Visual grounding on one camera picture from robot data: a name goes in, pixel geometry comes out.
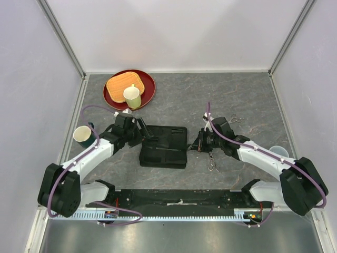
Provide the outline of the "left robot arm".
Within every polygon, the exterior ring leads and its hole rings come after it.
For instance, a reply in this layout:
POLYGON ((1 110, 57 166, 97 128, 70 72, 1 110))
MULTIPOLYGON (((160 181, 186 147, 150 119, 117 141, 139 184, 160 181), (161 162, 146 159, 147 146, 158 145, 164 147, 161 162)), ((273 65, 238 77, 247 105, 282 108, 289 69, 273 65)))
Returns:
POLYGON ((37 201, 47 208, 50 217, 70 217, 87 204, 99 202, 103 207, 115 203, 111 185, 103 181, 82 184, 84 178, 101 162, 125 145, 134 147, 153 134, 142 118, 120 114, 88 148, 63 164, 50 164, 44 173, 37 201))

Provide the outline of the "black tool case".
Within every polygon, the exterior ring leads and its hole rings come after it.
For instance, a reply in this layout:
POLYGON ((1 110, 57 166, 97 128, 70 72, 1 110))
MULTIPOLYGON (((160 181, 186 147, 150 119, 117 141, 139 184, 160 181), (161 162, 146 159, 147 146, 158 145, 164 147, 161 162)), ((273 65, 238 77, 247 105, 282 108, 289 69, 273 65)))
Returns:
POLYGON ((187 128, 148 125, 152 137, 142 142, 139 161, 142 167, 185 169, 187 128))

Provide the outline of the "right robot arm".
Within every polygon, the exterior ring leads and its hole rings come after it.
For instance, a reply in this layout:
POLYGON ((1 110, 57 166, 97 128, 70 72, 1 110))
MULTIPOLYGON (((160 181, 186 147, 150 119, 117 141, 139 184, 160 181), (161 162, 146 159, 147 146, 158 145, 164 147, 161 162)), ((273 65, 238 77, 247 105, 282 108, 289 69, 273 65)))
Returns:
POLYGON ((272 177, 276 182, 253 180, 245 186, 241 201, 246 207, 268 201, 287 205, 300 216, 313 208, 326 206, 329 193, 313 162, 305 157, 289 158, 267 150, 243 135, 236 135, 224 117, 203 115, 201 128, 190 150, 210 153, 221 149, 228 157, 249 163, 272 177))

